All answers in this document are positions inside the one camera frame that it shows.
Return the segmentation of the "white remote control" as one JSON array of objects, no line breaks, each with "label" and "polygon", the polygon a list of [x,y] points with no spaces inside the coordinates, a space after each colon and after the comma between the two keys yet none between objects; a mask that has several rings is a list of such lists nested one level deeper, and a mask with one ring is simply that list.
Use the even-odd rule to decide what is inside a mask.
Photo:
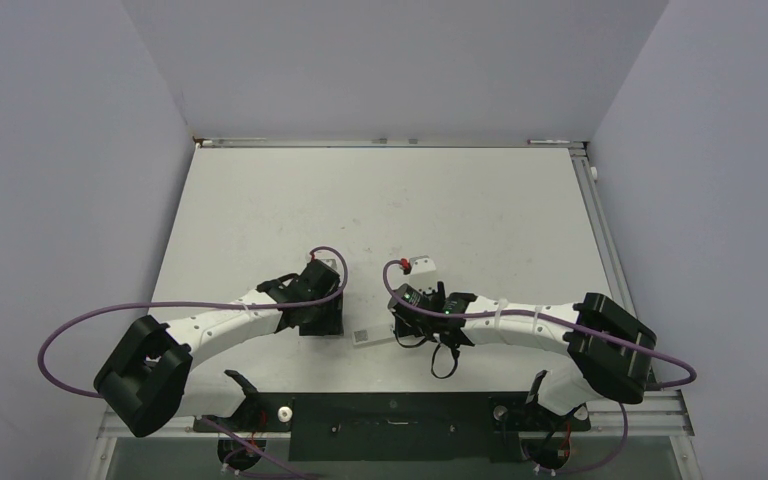
[{"label": "white remote control", "polygon": [[354,348],[363,348],[391,342],[395,340],[394,326],[392,323],[365,326],[353,330],[351,339]]}]

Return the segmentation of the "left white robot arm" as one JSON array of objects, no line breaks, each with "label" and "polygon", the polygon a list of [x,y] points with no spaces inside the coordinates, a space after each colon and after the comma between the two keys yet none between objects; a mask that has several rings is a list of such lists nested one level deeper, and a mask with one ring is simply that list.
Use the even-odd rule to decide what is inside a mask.
[{"label": "left white robot arm", "polygon": [[312,259],[301,273],[264,281],[226,307],[166,322],[144,315],[93,386],[136,437],[186,416],[220,417],[234,430],[247,429],[258,415],[252,388],[234,372],[197,368],[248,340],[339,319],[345,284],[335,268]]}]

